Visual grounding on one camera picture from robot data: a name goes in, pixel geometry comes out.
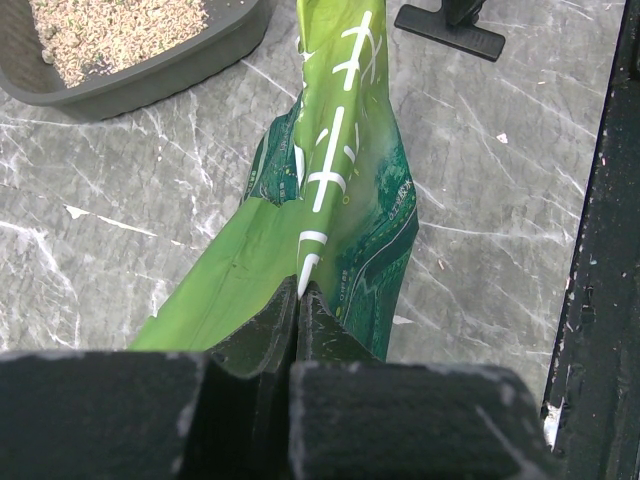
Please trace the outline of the black base bar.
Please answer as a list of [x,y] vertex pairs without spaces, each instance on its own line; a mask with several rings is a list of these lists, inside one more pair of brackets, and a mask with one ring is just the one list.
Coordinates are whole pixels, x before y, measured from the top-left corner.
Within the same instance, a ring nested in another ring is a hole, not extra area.
[[639,476],[639,4],[625,4],[544,392],[562,479]]

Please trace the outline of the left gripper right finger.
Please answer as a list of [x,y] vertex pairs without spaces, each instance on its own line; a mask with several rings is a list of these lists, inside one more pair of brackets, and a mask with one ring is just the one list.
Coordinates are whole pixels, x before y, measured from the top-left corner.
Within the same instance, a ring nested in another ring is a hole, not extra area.
[[310,285],[289,375],[296,479],[551,479],[534,398],[486,364],[377,360]]

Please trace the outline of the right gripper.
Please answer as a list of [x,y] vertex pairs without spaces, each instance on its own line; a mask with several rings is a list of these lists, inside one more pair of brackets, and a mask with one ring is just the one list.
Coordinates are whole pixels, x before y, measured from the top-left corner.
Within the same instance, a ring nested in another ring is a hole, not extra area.
[[474,25],[485,0],[443,0],[442,8],[448,25]]

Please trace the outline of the green litter bag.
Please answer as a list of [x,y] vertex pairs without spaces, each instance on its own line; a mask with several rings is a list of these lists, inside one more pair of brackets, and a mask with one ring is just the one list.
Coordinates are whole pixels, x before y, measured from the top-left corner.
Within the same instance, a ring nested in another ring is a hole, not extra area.
[[386,5],[297,5],[302,90],[262,137],[241,203],[132,342],[204,351],[287,278],[378,358],[418,231],[417,193],[389,100]]

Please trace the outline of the grey litter box tray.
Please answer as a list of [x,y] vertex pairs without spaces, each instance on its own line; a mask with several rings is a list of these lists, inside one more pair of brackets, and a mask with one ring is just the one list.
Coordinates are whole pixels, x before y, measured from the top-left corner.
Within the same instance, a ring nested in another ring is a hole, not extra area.
[[82,121],[185,90],[263,39],[268,1],[4,1],[1,88]]

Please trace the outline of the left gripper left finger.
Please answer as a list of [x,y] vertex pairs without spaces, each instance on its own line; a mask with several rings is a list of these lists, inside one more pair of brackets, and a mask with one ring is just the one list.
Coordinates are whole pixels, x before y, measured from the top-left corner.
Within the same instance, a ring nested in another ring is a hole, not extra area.
[[203,352],[1,357],[5,479],[284,479],[296,280]]

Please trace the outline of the black T-shaped part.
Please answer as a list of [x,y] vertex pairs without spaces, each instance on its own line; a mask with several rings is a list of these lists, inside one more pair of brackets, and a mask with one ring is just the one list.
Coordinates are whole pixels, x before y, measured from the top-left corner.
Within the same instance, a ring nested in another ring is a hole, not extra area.
[[437,11],[410,4],[402,5],[396,15],[394,26],[481,59],[496,62],[504,49],[505,37],[478,27],[477,22],[474,25],[448,25],[442,1]]

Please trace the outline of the litter granules pile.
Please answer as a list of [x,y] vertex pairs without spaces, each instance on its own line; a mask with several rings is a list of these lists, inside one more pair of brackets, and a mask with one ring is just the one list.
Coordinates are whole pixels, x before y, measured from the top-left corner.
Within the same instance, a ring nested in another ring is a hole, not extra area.
[[42,60],[67,87],[118,73],[202,33],[202,1],[32,1]]

